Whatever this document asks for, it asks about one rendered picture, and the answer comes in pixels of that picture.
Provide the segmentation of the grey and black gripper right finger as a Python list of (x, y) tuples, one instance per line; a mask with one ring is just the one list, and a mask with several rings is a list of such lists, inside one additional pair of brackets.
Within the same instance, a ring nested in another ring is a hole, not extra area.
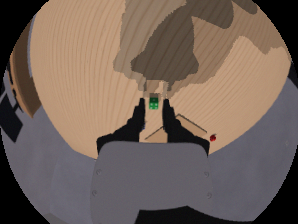
[(194, 136), (192, 132), (181, 125), (180, 120), (176, 119), (174, 108), (170, 107), (169, 99), (163, 100), (162, 108), (163, 130), (167, 133), (167, 142), (170, 143), (195, 143), (201, 145), (206, 154), (209, 154), (210, 143), (208, 140)]

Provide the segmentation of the tan square mat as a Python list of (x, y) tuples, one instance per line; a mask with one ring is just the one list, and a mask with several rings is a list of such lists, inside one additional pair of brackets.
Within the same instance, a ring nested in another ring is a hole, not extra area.
[[(194, 136), (202, 137), (207, 134), (206, 131), (195, 125), (194, 123), (190, 122), (186, 118), (182, 117), (181, 115), (177, 115), (176, 119), (180, 120), (181, 125), (188, 129), (190, 132), (194, 134)], [(164, 132), (163, 126), (155, 131), (153, 134), (148, 136), (145, 141), (151, 143), (167, 143), (167, 133)]]

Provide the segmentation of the green die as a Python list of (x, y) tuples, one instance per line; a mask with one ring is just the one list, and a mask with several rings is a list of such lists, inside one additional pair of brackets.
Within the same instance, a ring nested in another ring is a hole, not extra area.
[(159, 104), (158, 98), (153, 98), (153, 97), (149, 98), (149, 109), (158, 109), (158, 104)]

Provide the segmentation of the red die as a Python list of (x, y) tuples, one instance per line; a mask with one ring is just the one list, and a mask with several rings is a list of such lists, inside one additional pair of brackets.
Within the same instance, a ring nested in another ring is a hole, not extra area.
[(212, 136), (210, 137), (210, 141), (215, 141), (215, 140), (216, 140), (215, 135), (212, 135)]

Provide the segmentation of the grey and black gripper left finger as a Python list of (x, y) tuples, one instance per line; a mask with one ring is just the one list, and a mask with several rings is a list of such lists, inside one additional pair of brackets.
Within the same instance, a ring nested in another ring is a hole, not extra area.
[[(144, 130), (145, 122), (145, 99), (140, 98), (139, 105), (134, 107), (132, 118), (127, 124), (113, 132), (97, 139), (97, 152), (99, 154), (102, 146), (111, 141), (139, 142), (139, 133)], [(138, 131), (137, 131), (138, 130)]]

